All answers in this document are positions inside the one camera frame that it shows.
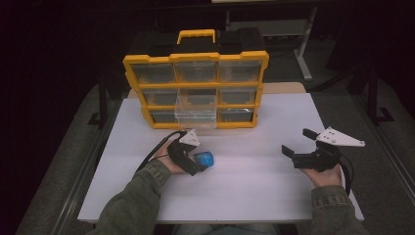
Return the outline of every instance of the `green jacket sleeve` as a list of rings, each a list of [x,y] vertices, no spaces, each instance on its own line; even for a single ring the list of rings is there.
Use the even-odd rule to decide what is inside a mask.
[[[171,173],[152,161],[135,173],[125,189],[106,204],[93,234],[153,234],[159,213],[160,189]]]
[[[369,234],[357,220],[354,206],[343,187],[316,188],[311,192],[311,201],[311,234]]]

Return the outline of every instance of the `yellow handle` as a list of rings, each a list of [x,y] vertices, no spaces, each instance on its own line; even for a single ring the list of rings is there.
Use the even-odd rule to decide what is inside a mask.
[[[198,30],[181,30],[179,33],[179,38],[177,39],[177,44],[180,44],[180,41],[183,37],[205,37],[211,36],[211,39],[214,43],[214,29],[198,29]]]

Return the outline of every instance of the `person's right hand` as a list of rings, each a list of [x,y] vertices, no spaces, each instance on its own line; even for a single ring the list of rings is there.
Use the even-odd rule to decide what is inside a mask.
[[[171,142],[171,140],[168,140],[161,148],[159,148],[155,152],[154,158],[164,164],[171,173],[184,173],[184,170],[175,164],[168,156],[167,147],[171,144]]]
[[[325,186],[343,186],[342,171],[339,164],[336,164],[333,168],[326,169],[323,172],[305,168],[300,170],[310,178],[316,188]]]

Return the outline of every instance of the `table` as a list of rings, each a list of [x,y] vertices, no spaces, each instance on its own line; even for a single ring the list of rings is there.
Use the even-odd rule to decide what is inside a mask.
[[[311,219],[308,178],[281,154],[315,150],[302,129],[325,128],[310,94],[264,94],[256,128],[197,130],[200,147],[214,166],[195,176],[172,175],[162,188],[158,223],[297,222]],[[78,219],[96,222],[107,201],[120,192],[146,155],[171,130],[143,120],[136,99],[125,99]],[[352,194],[358,219],[363,214]]]

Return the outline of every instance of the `plastic drawer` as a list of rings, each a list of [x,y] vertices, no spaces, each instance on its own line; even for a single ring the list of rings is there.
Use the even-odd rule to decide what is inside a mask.
[[[172,64],[136,64],[131,65],[140,83],[172,83],[175,82]]]
[[[216,128],[216,88],[179,89],[174,115],[181,127]]]
[[[216,110],[177,111],[174,115],[184,128],[216,128]]]
[[[219,61],[222,82],[259,81],[261,61]]]
[[[253,104],[255,101],[256,87],[220,87],[220,103],[222,104]]]
[[[252,121],[254,109],[221,109],[218,113],[222,122]]]
[[[216,88],[181,88],[177,99],[180,99],[180,105],[194,109],[193,106],[216,106]]]
[[[176,104],[177,89],[142,89],[147,105],[174,106]]]
[[[216,62],[179,62],[175,67],[179,82],[216,81]]]
[[[149,112],[155,123],[176,123],[174,110],[153,110]]]

